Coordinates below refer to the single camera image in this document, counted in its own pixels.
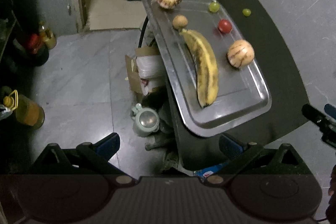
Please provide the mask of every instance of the red object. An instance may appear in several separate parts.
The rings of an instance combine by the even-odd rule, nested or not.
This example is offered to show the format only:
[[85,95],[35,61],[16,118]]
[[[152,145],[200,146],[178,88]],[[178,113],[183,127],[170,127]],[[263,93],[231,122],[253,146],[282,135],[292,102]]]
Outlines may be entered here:
[[228,20],[221,19],[220,22],[218,23],[218,29],[222,33],[229,33],[232,30],[232,25]]
[[23,45],[26,51],[31,54],[36,54],[37,51],[41,48],[41,46],[42,46],[41,38],[35,33],[33,33],[26,41],[26,43]]

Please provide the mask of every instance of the green grape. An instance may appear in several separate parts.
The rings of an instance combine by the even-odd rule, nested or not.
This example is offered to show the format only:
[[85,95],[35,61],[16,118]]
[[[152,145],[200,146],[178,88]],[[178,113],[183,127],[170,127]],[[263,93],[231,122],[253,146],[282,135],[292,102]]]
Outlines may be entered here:
[[211,2],[209,4],[209,11],[215,13],[219,10],[219,3],[218,2]]
[[248,17],[249,15],[251,15],[251,10],[250,9],[243,9],[243,15]]

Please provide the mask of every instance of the small potato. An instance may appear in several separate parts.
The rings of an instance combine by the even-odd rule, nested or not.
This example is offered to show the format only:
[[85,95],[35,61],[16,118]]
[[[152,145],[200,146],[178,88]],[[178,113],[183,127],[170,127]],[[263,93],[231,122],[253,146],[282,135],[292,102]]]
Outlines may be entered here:
[[175,30],[180,30],[185,28],[188,25],[188,20],[183,15],[177,15],[173,19],[173,27]]

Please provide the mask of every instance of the screw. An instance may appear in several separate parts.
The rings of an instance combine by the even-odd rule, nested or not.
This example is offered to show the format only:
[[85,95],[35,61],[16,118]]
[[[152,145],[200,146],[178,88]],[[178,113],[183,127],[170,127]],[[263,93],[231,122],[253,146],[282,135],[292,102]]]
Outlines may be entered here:
[[132,178],[126,175],[118,176],[115,180],[119,184],[128,184],[132,182]]
[[211,184],[221,184],[224,181],[223,178],[218,175],[209,176],[207,180]]

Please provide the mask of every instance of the oil bottle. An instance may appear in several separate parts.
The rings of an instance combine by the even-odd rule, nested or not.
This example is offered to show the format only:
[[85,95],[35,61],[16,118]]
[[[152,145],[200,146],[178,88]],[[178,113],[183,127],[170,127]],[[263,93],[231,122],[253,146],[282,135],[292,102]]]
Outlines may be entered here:
[[52,49],[56,46],[56,38],[44,21],[39,22],[39,33],[42,41],[46,44],[48,49]]
[[33,100],[30,100],[14,90],[3,99],[3,105],[10,108],[19,123],[38,129],[44,122],[44,110]]

